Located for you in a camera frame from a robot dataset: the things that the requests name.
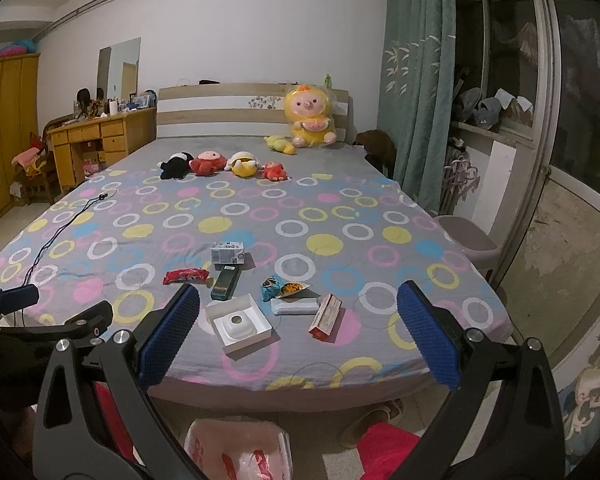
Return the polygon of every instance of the blue gripper pad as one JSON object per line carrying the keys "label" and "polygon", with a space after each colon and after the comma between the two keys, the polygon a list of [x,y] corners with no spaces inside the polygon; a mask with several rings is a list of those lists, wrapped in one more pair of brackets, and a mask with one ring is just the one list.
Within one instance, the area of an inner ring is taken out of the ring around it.
{"label": "blue gripper pad", "polygon": [[183,285],[164,310],[168,312],[162,315],[162,319],[138,351],[138,379],[144,390],[162,382],[198,318],[198,290],[194,286]]}
{"label": "blue gripper pad", "polygon": [[0,291],[0,314],[6,316],[28,306],[35,305],[40,299],[38,288],[33,284],[17,286]]}
{"label": "blue gripper pad", "polygon": [[397,303],[398,314],[436,381],[455,390],[460,382],[458,349],[433,316],[436,307],[411,281],[398,289]]}

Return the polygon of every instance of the yellow plush duck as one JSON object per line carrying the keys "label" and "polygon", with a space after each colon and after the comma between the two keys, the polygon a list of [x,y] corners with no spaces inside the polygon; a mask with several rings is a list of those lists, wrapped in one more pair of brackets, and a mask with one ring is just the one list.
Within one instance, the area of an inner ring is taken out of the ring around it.
{"label": "yellow plush duck", "polygon": [[258,173],[260,163],[250,152],[237,152],[226,162],[225,171],[233,171],[234,175],[249,178]]}
{"label": "yellow plush duck", "polygon": [[273,135],[264,137],[264,141],[267,143],[270,150],[285,153],[285,155],[296,154],[296,147],[283,136]]}
{"label": "yellow plush duck", "polygon": [[331,101],[319,88],[300,85],[287,93],[285,115],[291,122],[292,142],[296,148],[336,141]]}

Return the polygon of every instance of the red cloth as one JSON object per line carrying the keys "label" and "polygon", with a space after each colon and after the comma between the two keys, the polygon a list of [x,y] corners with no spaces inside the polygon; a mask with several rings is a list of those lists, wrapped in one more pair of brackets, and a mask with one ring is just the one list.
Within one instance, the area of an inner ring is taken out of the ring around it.
{"label": "red cloth", "polygon": [[358,454],[365,470],[360,480],[389,478],[419,440],[419,436],[388,422],[374,424],[358,442]]}
{"label": "red cloth", "polygon": [[134,456],[134,444],[131,442],[131,437],[129,437],[129,434],[126,432],[125,425],[122,422],[120,412],[118,412],[111,392],[108,388],[96,383],[96,395],[98,397],[98,402],[100,403],[100,408],[102,409],[102,414],[107,422],[109,433],[111,433],[111,436],[116,443],[118,452],[127,460],[138,463]]}

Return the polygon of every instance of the metal screw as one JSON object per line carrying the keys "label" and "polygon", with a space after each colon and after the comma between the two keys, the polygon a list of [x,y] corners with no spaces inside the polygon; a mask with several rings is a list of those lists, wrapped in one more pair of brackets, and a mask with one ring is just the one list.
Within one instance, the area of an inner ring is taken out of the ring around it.
{"label": "metal screw", "polygon": [[69,340],[61,339],[56,343],[56,350],[59,352],[64,352],[67,348],[69,348]]}
{"label": "metal screw", "polygon": [[122,343],[129,341],[130,335],[131,334],[129,333],[129,330],[119,330],[113,335],[113,341],[119,345],[122,345]]}
{"label": "metal screw", "polygon": [[538,350],[542,350],[542,343],[540,342],[540,340],[536,339],[535,337],[531,337],[529,339],[526,340],[526,345],[535,351]]}
{"label": "metal screw", "polygon": [[466,338],[473,343],[479,343],[484,339],[484,334],[482,333],[482,330],[470,328],[466,331]]}

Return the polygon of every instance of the yellow wardrobe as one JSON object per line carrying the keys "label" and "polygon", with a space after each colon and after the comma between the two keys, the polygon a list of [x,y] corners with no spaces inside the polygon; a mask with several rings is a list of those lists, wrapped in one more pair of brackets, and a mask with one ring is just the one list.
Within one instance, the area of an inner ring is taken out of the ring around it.
{"label": "yellow wardrobe", "polygon": [[29,149],[29,136],[38,134],[38,57],[0,59],[0,216],[13,205],[9,186],[15,170],[11,159]]}

